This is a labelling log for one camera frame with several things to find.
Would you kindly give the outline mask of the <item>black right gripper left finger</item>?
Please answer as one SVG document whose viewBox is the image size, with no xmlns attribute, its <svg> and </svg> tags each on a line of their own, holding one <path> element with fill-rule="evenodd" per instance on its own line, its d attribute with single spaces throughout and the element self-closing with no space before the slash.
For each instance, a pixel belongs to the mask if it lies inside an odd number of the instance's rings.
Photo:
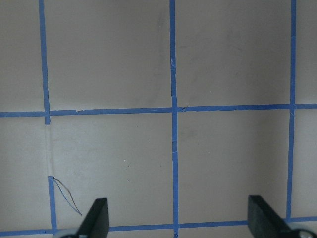
<svg viewBox="0 0 317 238">
<path fill-rule="evenodd" d="M 77 230 L 78 238 L 106 238 L 109 232 L 107 198 L 95 199 Z"/>
</svg>

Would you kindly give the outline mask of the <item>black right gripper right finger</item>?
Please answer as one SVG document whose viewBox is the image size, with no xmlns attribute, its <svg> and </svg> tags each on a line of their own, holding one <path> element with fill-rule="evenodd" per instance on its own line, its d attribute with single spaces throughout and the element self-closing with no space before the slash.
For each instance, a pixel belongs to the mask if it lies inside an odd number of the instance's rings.
<svg viewBox="0 0 317 238">
<path fill-rule="evenodd" d="M 294 238 L 294 231 L 259 195 L 249 195 L 248 228 L 254 238 Z"/>
</svg>

